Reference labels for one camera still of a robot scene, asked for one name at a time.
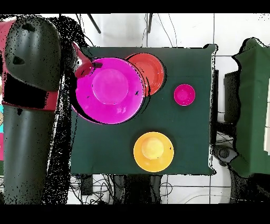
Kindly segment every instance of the pink bowl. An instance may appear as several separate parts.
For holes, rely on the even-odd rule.
[[[130,119],[143,102],[143,82],[128,61],[100,58],[102,67],[77,80],[76,98],[83,111],[104,124]]]
[[[181,106],[188,106],[195,99],[195,90],[188,84],[181,84],[175,89],[173,96],[176,103]]]

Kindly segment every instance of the yellow plate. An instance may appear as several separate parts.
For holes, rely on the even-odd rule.
[[[174,151],[167,136],[159,132],[148,132],[135,142],[133,154],[143,170],[159,172],[170,165]]]

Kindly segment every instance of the plate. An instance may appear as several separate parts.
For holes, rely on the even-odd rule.
[[[126,60],[100,58],[92,63],[102,67],[77,80],[77,101],[92,119],[103,124],[119,124],[130,119],[143,102],[144,82]]]
[[[188,106],[193,103],[195,99],[195,90],[188,84],[181,84],[173,93],[175,102],[181,106]]]
[[[170,139],[159,132],[148,132],[138,138],[133,149],[134,159],[143,170],[160,172],[173,159],[173,145]]]
[[[127,59],[141,72],[146,84],[146,95],[151,96],[155,94],[164,80],[164,69],[159,59],[148,53],[133,54]]]

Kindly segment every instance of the dark green table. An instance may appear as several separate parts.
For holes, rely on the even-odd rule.
[[[136,164],[133,146],[142,134],[161,132],[172,141],[175,155],[170,166],[156,174],[213,174],[208,166],[208,155],[211,55],[215,50],[213,44],[201,49],[83,49],[84,54],[97,58],[124,59],[133,53],[151,53],[163,63],[167,80],[164,87],[150,98],[145,111],[140,110],[135,118],[123,124],[94,124],[72,111],[72,133],[75,127],[76,132],[71,173],[150,174]],[[183,83],[192,85],[196,91],[195,101],[186,107],[179,106],[173,99],[175,88]]]

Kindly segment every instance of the metal stand leg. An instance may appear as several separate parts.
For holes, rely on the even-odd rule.
[[[149,13],[149,25],[148,25],[148,33],[150,33],[150,32],[151,32],[152,17],[153,17],[153,13]]]
[[[91,16],[91,14],[87,14],[89,19],[92,21],[93,25],[95,26],[96,30],[98,31],[98,33],[101,33],[98,25],[95,23],[95,20],[93,19],[93,17]]]

